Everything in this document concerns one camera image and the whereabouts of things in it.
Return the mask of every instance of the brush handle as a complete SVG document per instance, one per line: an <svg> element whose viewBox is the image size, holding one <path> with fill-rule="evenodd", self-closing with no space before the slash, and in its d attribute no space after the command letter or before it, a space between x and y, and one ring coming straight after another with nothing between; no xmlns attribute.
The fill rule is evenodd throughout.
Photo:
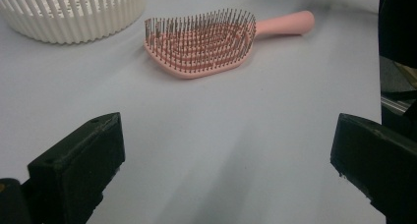
<svg viewBox="0 0 417 224"><path fill-rule="evenodd" d="M261 34L304 34L314 26L314 16L310 11L257 22L256 35Z"/></svg>

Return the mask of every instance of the white plastic container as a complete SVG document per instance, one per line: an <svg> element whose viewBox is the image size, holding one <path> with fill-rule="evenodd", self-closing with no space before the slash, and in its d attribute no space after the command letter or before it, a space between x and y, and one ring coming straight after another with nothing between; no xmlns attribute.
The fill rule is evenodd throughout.
<svg viewBox="0 0 417 224"><path fill-rule="evenodd" d="M0 0L10 27L36 40L80 43L103 38L134 22L146 0Z"/></svg>

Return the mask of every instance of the hairbrush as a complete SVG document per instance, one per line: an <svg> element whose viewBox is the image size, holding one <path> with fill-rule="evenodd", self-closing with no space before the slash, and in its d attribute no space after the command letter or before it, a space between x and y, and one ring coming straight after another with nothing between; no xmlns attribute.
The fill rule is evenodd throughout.
<svg viewBox="0 0 417 224"><path fill-rule="evenodd" d="M226 9L182 18L145 20L144 47L163 70L195 79L240 66L261 34L303 34L314 26L309 11L256 22L247 11Z"/></svg>

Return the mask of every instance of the brush head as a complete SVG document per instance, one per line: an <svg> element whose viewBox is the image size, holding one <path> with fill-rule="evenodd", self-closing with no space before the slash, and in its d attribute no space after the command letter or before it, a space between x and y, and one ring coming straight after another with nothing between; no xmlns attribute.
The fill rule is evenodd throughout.
<svg viewBox="0 0 417 224"><path fill-rule="evenodd" d="M238 67L251 50L255 16L226 9L182 18L145 21L145 49L168 73L200 78Z"/></svg>

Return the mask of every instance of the white table surface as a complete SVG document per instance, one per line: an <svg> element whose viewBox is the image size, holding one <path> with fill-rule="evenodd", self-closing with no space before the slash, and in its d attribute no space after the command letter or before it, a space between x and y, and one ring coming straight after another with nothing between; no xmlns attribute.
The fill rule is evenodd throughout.
<svg viewBox="0 0 417 224"><path fill-rule="evenodd" d="M258 20L310 10L313 31L267 37L239 68L177 80L144 20L222 8ZM382 224L329 163L339 113L381 122L378 0L148 0L108 38L51 45L0 19L0 177L87 120L122 115L127 160L89 224Z"/></svg>

